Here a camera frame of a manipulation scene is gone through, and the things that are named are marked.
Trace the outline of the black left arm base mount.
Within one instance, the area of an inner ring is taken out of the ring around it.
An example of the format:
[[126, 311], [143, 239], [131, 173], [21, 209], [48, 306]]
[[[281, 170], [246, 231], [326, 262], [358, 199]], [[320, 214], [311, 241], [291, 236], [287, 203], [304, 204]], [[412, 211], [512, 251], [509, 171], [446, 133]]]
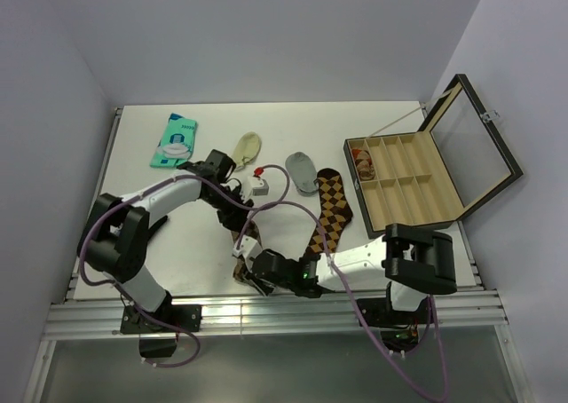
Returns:
[[143, 314], [135, 306], [126, 306], [122, 313], [120, 333], [122, 335], [150, 335], [177, 332], [198, 332], [201, 326], [200, 304], [174, 304], [162, 318]]

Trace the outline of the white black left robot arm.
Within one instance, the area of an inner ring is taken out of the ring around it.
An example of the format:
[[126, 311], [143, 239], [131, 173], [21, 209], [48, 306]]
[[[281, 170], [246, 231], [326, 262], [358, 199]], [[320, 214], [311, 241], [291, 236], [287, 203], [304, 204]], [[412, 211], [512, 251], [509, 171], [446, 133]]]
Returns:
[[253, 202], [225, 185], [235, 168], [227, 154], [213, 150], [206, 160], [183, 162], [170, 178], [135, 193], [98, 196], [77, 248], [83, 282], [114, 284], [142, 309], [146, 326], [168, 328], [173, 320], [170, 293], [145, 267], [154, 224], [187, 203], [203, 201], [217, 211], [224, 228], [239, 231]]

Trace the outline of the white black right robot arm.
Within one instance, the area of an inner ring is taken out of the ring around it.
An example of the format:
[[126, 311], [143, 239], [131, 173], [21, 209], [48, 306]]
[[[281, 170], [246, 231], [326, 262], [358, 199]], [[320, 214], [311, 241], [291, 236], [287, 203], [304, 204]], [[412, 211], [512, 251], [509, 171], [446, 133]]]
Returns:
[[348, 288], [371, 289], [387, 281], [386, 317], [404, 322], [427, 296], [457, 291], [453, 239], [446, 233], [388, 225], [381, 238], [354, 249], [289, 259], [247, 237], [241, 256], [263, 294], [283, 288], [319, 298]]

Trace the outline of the tan brown argyle sock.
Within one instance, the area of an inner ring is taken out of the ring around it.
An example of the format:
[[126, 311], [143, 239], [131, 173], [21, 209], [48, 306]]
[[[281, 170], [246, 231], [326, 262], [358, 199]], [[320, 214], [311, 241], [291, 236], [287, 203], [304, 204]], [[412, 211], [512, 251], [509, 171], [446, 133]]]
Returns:
[[233, 238], [233, 257], [236, 259], [233, 278], [241, 284], [250, 286], [260, 295], [269, 296], [273, 292], [273, 287], [267, 285], [252, 273], [254, 258], [263, 250], [257, 225], [254, 221], [251, 221], [242, 236], [235, 231], [231, 231], [231, 235]]

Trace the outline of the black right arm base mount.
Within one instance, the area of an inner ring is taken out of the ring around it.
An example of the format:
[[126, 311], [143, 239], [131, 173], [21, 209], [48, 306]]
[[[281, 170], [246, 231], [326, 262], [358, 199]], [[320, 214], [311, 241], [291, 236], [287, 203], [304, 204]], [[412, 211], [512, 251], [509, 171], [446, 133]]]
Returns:
[[403, 328], [429, 325], [433, 321], [430, 303], [424, 299], [413, 312], [394, 310], [386, 297], [359, 298], [357, 306], [369, 327]]

